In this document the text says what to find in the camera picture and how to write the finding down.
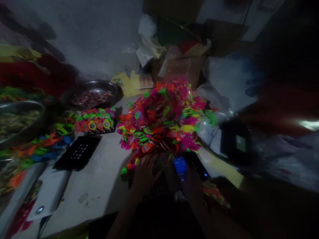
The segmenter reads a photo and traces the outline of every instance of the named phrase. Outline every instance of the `table surface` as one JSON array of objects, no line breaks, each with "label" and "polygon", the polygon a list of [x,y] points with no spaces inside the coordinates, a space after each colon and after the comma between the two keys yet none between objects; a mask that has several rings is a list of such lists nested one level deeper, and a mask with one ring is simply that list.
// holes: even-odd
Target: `table surface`
[{"label": "table surface", "polygon": [[[122,114],[126,114],[126,104],[135,102],[138,97],[121,100],[115,107],[117,110],[122,107]],[[133,156],[131,150],[121,149],[120,139],[116,132],[102,135],[87,166],[71,173],[63,195],[64,201],[48,221],[42,238],[120,210],[128,193],[128,184],[121,181],[120,173]],[[222,175],[210,164],[204,149],[200,150],[200,155],[212,177]],[[79,203],[78,199],[83,195],[87,198]],[[27,230],[18,232],[12,238],[36,238],[39,223],[40,220],[35,220]]]}]

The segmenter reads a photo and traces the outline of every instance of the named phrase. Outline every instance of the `pile of toy watches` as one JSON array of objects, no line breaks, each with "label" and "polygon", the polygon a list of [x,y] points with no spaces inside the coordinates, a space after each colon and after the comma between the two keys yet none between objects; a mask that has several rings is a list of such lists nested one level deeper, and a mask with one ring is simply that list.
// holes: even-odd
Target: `pile of toy watches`
[{"label": "pile of toy watches", "polygon": [[149,93],[128,103],[129,112],[120,116],[117,132],[122,135],[123,149],[136,149],[129,169],[136,159],[155,149],[173,155],[200,148],[196,131],[203,116],[215,124],[213,112],[206,101],[195,95],[185,80],[157,83]]},{"label": "pile of toy watches", "polygon": [[114,132],[115,108],[84,110],[76,118],[74,130],[87,134],[103,134]]}]

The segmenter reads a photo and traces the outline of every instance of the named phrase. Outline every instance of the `plastic packaging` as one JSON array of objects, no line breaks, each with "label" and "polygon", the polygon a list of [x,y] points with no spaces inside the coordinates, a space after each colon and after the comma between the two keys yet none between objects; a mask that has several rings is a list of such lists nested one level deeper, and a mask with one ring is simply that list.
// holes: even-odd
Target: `plastic packaging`
[{"label": "plastic packaging", "polygon": [[140,19],[140,24],[138,28],[139,35],[144,35],[152,37],[156,33],[157,21],[156,17],[150,16],[148,14],[143,14]]}]

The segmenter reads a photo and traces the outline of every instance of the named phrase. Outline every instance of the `person's hand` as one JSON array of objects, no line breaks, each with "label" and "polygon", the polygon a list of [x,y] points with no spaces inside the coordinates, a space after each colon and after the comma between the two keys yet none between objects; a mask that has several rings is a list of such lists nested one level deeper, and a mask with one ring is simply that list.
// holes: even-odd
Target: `person's hand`
[{"label": "person's hand", "polygon": [[158,154],[148,154],[140,158],[137,162],[131,190],[141,197],[146,191],[151,189],[162,172],[162,170],[160,170],[156,175],[152,175],[154,162],[157,157]]},{"label": "person's hand", "polygon": [[185,182],[181,182],[184,195],[191,205],[203,203],[202,180],[195,169],[187,164],[187,177]]}]

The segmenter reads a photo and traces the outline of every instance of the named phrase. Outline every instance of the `stainless steel bowl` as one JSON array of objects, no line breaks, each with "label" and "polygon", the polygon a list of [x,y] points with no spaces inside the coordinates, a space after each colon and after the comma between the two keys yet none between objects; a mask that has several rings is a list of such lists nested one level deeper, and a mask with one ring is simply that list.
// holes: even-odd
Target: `stainless steel bowl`
[{"label": "stainless steel bowl", "polygon": [[[77,96],[82,94],[83,92],[88,91],[106,91],[112,95],[108,100],[103,103],[99,103],[94,106],[90,107],[81,107],[78,105],[74,105],[72,100],[75,99]],[[78,83],[71,87],[70,89],[66,90],[60,97],[61,103],[66,106],[67,108],[76,109],[76,110],[86,110],[92,108],[109,108],[119,100],[119,88],[116,84],[109,82],[109,81],[89,81]]]},{"label": "stainless steel bowl", "polygon": [[0,150],[18,146],[21,143],[27,143],[37,137],[40,131],[45,127],[47,119],[46,108],[37,101],[19,101],[5,103],[0,105],[0,115],[3,113],[23,113],[28,111],[39,111],[40,116],[27,128],[20,131],[3,141],[0,141]]}]

